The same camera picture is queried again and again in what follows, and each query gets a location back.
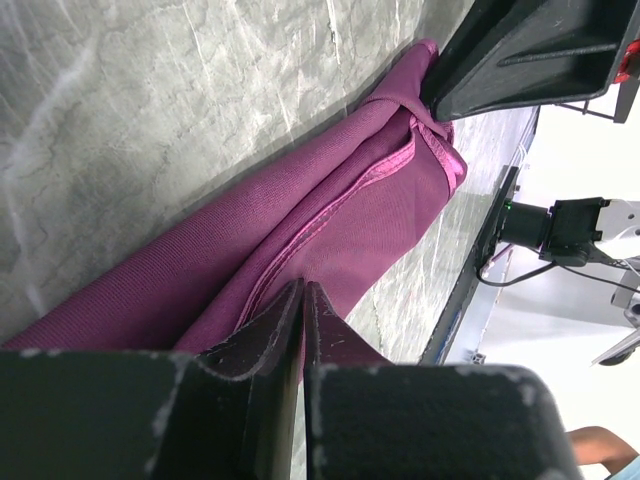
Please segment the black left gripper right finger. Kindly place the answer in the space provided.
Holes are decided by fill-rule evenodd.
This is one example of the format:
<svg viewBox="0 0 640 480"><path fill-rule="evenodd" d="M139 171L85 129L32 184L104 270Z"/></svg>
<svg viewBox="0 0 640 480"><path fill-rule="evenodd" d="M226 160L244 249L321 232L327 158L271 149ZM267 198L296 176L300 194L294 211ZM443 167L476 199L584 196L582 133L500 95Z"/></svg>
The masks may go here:
<svg viewBox="0 0 640 480"><path fill-rule="evenodd" d="M304 292L311 479L576 479L555 401L532 371L421 366L381 356Z"/></svg>

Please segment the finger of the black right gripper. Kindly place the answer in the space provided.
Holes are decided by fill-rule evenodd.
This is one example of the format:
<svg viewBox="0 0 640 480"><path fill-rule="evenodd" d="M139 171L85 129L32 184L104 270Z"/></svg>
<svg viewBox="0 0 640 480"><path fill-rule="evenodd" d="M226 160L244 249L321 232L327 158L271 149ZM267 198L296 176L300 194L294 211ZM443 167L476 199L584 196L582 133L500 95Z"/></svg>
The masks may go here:
<svg viewBox="0 0 640 480"><path fill-rule="evenodd" d="M592 100L639 35L637 0L476 1L422 82L434 119Z"/></svg>

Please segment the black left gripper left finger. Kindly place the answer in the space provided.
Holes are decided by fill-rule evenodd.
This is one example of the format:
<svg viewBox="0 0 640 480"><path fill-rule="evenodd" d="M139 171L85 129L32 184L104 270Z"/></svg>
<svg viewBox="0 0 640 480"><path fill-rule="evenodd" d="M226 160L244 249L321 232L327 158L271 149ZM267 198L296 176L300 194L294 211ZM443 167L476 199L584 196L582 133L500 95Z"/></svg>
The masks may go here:
<svg viewBox="0 0 640 480"><path fill-rule="evenodd" d="M200 354L1 356L5 479L286 479L304 284Z"/></svg>

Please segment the purple cloth napkin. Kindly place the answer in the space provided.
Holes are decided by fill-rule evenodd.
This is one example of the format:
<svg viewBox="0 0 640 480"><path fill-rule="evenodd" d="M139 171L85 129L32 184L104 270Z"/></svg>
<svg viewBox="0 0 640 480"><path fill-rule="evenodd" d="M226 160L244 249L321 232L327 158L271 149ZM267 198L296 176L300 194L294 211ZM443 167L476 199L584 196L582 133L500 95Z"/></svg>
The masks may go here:
<svg viewBox="0 0 640 480"><path fill-rule="evenodd" d="M337 315L348 315L465 180L453 127L419 98L437 59L435 42L416 43L345 119L242 179L5 348L198 354L298 279L320 284Z"/></svg>

